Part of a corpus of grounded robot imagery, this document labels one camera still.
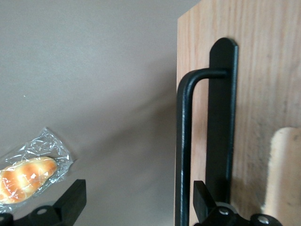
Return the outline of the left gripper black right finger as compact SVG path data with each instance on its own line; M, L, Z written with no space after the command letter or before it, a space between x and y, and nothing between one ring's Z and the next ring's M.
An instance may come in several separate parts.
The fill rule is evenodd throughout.
M198 218L197 226L282 226L270 215L241 217L230 204L215 202L203 181L194 181L193 207Z

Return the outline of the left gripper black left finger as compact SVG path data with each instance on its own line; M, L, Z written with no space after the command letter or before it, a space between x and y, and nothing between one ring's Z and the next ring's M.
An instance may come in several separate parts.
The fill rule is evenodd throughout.
M86 181L77 179L52 205L41 206L14 221L15 226L72 226L87 203Z

